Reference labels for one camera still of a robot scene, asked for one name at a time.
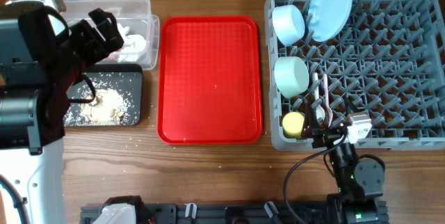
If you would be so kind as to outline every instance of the red tray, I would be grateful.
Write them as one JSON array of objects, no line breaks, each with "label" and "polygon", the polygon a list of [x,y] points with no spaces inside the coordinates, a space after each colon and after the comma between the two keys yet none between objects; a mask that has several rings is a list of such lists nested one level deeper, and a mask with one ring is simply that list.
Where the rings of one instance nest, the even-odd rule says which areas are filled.
[{"label": "red tray", "polygon": [[245,144],[263,129],[257,25],[244,16],[173,17],[161,29],[159,138]]}]

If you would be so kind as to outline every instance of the black metal base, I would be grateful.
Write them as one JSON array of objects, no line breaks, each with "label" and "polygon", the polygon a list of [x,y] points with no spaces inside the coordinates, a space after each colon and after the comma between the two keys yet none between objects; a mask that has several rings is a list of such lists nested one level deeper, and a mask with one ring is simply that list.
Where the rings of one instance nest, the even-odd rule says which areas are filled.
[{"label": "black metal base", "polygon": [[[270,224],[263,205],[198,205],[194,223],[185,218],[186,205],[146,204],[146,208],[155,216],[156,224],[237,224],[234,216],[226,213],[230,208],[237,208],[248,221],[245,224]],[[296,213],[308,224],[337,224],[337,213],[326,202],[305,202],[294,204]],[[283,224],[296,224],[284,205],[276,206]],[[389,224],[386,202],[378,202],[379,220],[366,224]],[[82,207],[80,224],[91,224],[100,215],[99,207]]]}]

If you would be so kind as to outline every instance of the wooden tabletop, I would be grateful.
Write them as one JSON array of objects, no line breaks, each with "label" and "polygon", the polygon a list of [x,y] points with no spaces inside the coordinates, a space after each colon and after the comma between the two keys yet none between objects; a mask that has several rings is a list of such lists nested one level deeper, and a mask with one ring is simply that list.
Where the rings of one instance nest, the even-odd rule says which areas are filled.
[{"label": "wooden tabletop", "polygon": [[[180,15],[247,15],[259,27],[264,130],[252,145],[173,147],[156,135],[157,68],[144,72],[142,122],[137,127],[66,129],[63,193],[69,223],[80,208],[119,195],[146,203],[235,203],[283,199],[288,170],[307,152],[278,152],[270,141],[268,52],[264,44],[265,0],[151,0],[161,23]],[[445,0],[440,0],[442,8]],[[387,164],[385,195],[391,223],[443,223],[445,151],[359,150]],[[293,200],[324,200],[337,186],[322,159],[294,173]]]}]

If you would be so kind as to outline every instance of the plastic bin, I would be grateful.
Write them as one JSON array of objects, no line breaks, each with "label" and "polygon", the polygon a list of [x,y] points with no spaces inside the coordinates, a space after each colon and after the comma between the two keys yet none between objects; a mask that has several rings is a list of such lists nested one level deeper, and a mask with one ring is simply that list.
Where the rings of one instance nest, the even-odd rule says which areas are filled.
[{"label": "plastic bin", "polygon": [[[311,0],[266,0],[266,44],[270,68],[270,124],[272,143],[278,150],[310,151],[312,139],[286,138],[282,116],[302,110],[302,98],[281,96],[273,77],[275,61],[283,56],[304,59],[310,75],[320,81],[304,98],[312,108],[325,106],[321,75],[328,73],[332,124],[345,120],[343,96],[367,111],[373,129],[356,147],[393,150],[445,148],[445,27],[438,0],[353,0],[343,30],[326,42],[311,40],[311,32],[293,46],[277,40],[272,10],[293,4],[310,19]],[[314,100],[319,87],[321,98]]]},{"label": "plastic bin", "polygon": [[[150,0],[63,0],[67,6],[67,12],[63,17],[68,26],[86,19],[92,24],[88,13],[96,8],[111,12],[122,26],[129,26],[131,34],[143,36],[147,44],[145,49],[132,53],[114,52],[107,59],[99,62],[103,64],[137,63],[144,70],[151,70],[156,66],[159,50],[159,18],[152,15]],[[118,62],[121,55],[137,55],[135,61]]]}]

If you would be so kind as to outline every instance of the clear plastic container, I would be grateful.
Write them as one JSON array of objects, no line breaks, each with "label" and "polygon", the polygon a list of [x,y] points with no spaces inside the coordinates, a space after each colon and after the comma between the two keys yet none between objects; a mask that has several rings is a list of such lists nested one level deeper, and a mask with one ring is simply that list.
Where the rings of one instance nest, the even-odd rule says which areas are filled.
[{"label": "clear plastic container", "polygon": [[99,63],[137,63],[144,70],[156,66],[159,50],[159,18],[152,15],[150,0],[63,0],[67,12],[62,16],[73,25],[81,19],[86,19],[93,25],[88,13],[96,8],[111,12],[123,27],[129,26],[129,35],[141,35],[147,44],[144,50],[121,53],[116,51]]}]

